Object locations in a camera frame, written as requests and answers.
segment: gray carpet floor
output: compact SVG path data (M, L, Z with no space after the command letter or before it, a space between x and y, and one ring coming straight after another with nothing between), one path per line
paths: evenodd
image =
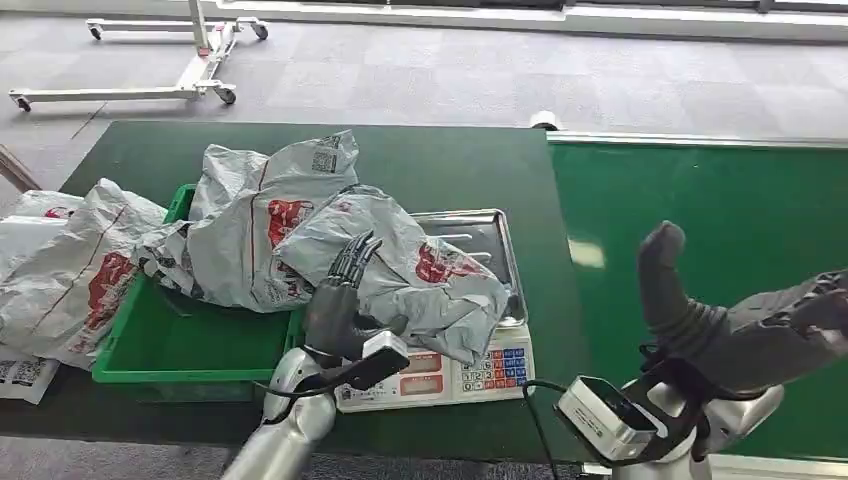
M0 144L58 188L113 120L525 126L555 112L572 130L848 137L848 48L636 40L553 33L274 23L243 32L198 101L0 102ZM106 33L76 18L0 14L0 91L173 84L184 34ZM0 180L0 205L17 193ZM226 449L0 438L0 479L215 478ZM540 465L316 456L310 478L548 478Z

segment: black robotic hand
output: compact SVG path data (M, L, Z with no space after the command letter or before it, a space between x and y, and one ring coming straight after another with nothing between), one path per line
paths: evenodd
M663 222L643 242L639 283L648 328L667 352L733 393L795 380L848 352L848 274L828 272L727 309L689 298L677 275L683 230Z
M304 320L307 348L327 356L359 360L362 346L369 339L384 331L403 331L405 324L380 327L376 320L357 313L357 289L362 275L383 243L373 236L374 232L366 232L353 238L330 266L327 278L316 287Z

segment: stainless steel tray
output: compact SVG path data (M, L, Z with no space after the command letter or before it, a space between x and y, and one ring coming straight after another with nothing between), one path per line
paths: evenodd
M518 266L506 214L497 209L457 210L412 215L427 235L439 237L469 254L492 271L509 292L499 328L527 323L527 307L518 279Z

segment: green plastic crate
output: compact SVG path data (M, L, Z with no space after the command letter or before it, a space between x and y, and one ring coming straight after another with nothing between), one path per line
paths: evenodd
M194 185L177 190L165 223L186 218L193 197ZM300 314L211 305L139 273L92 377L141 402L251 401L261 393L251 381L270 380L282 354L302 341Z

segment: green table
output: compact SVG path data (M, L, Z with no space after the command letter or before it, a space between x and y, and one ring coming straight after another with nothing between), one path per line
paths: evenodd
M271 153L340 128L116 123L63 190L84 194L108 177L165 205L177 186L197 179L210 142ZM565 383L589 373L621 383L636 374L636 346L647 339L636 251L662 219L686 229L681 271L690 293L707 302L732 304L848 263L843 145L560 133L546 142L540 131L478 128L354 133L361 179L408 210L507 211L541 378ZM791 385L781 409L734 452L846 458L846 377L843 363ZM538 392L536 401L555 457L588 460L545 406L554 398ZM0 415L0 434L227 445L240 444L258 418L249 404L139 405L68 368L41 406L0 402ZM408 434L414 447L398 440ZM322 448L542 460L520 401L341 415Z
M283 124L118 122L62 190L84 195L101 177L167 205L196 182L210 143L273 153L343 127ZM526 292L537 376L567 382L586 370L586 343L566 232L545 136L538 130L353 127L360 179L411 212L500 208L507 213ZM555 396L539 392L537 401ZM542 408L559 460L588 459L550 408ZM258 422L251 404L138 405L63 368L37 408L0 404L0 433L238 445ZM414 435L416 441L399 439ZM541 461L523 402L504 401L340 415L325 451Z
M592 372L636 374L636 252L660 221L687 234L690 295L733 305L848 265L848 146L687 137L549 136L578 272ZM848 458L848 362L787 387L780 409L732 453Z

